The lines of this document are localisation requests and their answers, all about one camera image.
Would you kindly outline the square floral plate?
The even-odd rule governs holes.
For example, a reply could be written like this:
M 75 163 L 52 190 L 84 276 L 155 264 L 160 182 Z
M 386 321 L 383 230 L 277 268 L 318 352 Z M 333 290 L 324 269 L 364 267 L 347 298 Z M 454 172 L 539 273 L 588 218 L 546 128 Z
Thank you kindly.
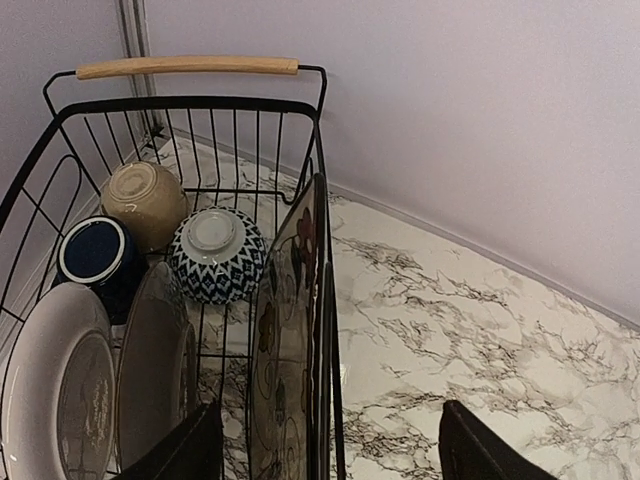
M 253 479 L 320 479 L 323 437 L 326 179 L 314 174 L 271 244 L 259 283 L 250 377 Z

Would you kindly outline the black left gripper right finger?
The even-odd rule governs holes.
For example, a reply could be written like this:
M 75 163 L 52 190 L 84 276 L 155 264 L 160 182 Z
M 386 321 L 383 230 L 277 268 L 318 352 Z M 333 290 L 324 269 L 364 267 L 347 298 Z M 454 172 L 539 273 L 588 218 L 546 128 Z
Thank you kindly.
M 438 452 L 444 480 L 555 479 L 517 453 L 458 400 L 443 404 Z

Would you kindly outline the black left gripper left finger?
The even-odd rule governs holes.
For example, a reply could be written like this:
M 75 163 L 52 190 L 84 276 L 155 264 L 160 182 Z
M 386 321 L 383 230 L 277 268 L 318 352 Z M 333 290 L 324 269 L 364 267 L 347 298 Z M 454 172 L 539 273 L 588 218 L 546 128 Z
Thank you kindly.
M 216 400 L 199 405 L 121 480 L 219 479 L 223 465 L 223 426 Z

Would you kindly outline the grey patterned round plate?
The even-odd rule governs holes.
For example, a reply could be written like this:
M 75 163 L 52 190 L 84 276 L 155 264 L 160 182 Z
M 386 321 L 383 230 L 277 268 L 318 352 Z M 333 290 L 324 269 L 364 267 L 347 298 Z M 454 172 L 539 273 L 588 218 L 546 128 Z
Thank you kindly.
M 125 470 L 195 408 L 195 334 L 174 272 L 150 267 L 134 297 L 119 354 L 117 459 Z

